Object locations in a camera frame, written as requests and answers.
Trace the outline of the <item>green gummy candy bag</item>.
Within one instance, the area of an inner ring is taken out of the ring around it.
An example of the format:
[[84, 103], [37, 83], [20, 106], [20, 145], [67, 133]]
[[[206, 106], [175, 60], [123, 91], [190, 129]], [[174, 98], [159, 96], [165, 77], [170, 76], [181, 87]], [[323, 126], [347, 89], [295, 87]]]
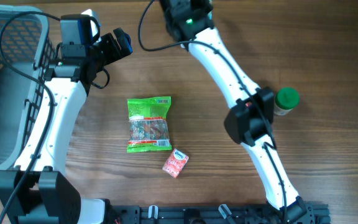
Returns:
[[171, 103], [169, 96], [127, 100], [130, 126], [128, 153], [172, 149], [167, 126]]

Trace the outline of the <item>green lid spice jar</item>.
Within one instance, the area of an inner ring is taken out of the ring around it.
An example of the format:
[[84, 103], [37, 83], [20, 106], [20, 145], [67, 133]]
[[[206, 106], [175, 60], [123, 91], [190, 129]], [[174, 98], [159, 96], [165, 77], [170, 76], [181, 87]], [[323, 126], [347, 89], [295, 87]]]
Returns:
[[296, 108], [299, 102], [300, 95], [294, 88], [282, 88], [275, 95], [273, 112], [280, 116], [286, 115]]

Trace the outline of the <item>red tissue pack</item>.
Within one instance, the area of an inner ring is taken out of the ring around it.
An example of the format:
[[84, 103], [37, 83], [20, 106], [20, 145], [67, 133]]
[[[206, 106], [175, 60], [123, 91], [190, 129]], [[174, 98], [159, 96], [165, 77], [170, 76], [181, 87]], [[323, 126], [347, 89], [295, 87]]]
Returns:
[[185, 167], [188, 160], [189, 157], [185, 153], [179, 151], [178, 149], [174, 149], [164, 163], [162, 170], [176, 179]]

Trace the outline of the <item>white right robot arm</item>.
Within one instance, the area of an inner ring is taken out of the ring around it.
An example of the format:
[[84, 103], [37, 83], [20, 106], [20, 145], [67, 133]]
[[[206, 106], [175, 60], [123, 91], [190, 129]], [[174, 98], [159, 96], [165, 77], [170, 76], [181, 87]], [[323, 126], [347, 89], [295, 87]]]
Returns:
[[270, 206], [282, 223], [306, 214], [277, 153], [272, 121], [274, 94], [253, 82], [223, 43], [210, 14], [209, 1], [160, 2], [168, 33], [204, 66], [225, 97], [229, 112], [224, 127], [230, 138], [249, 153]]

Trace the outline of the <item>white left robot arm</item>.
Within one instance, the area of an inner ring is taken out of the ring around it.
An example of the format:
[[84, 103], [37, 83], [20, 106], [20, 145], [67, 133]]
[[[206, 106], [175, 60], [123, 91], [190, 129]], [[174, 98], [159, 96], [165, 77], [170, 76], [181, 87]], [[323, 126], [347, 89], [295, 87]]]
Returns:
[[107, 199], [83, 198], [65, 176], [76, 117], [99, 72], [132, 53], [121, 28], [102, 34], [87, 14], [59, 18], [62, 42], [38, 84], [42, 102], [30, 137], [8, 170], [0, 170], [0, 218], [11, 223], [114, 223]]

